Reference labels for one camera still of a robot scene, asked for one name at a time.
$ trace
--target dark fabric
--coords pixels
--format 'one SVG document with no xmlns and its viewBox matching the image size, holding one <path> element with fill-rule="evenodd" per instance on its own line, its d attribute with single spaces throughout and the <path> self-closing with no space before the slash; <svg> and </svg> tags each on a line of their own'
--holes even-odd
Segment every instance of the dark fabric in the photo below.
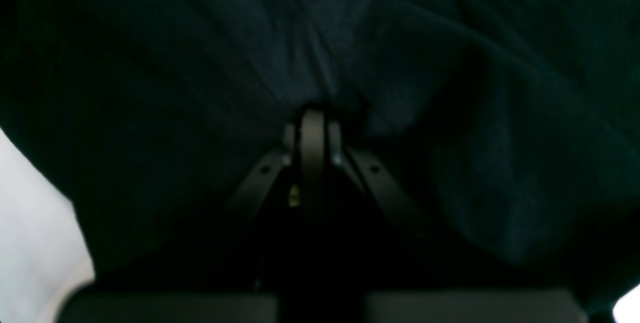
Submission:
<svg viewBox="0 0 640 323">
<path fill-rule="evenodd" d="M 638 0 L 2 0 L 0 125 L 98 274 L 204 232 L 338 111 L 414 197 L 589 309 L 637 284 Z"/>
</svg>

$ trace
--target dark green fabric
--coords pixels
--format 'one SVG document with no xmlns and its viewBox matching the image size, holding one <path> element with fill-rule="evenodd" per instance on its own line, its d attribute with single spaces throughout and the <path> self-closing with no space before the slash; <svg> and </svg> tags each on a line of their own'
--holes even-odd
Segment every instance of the dark green fabric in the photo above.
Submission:
<svg viewBox="0 0 640 323">
<path fill-rule="evenodd" d="M 0 126 L 99 274 L 203 232 L 327 104 L 414 197 L 591 310 L 638 283 L 639 0 L 2 0 Z"/>
</svg>

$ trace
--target cloth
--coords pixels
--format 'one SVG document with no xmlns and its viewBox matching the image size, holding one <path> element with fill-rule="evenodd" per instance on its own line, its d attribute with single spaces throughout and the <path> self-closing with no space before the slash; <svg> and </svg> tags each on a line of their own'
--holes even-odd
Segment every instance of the cloth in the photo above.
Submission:
<svg viewBox="0 0 640 323">
<path fill-rule="evenodd" d="M 585 307 L 640 280 L 638 0 L 2 0 L 0 125 L 98 276 L 203 232 L 309 104 Z"/>
</svg>

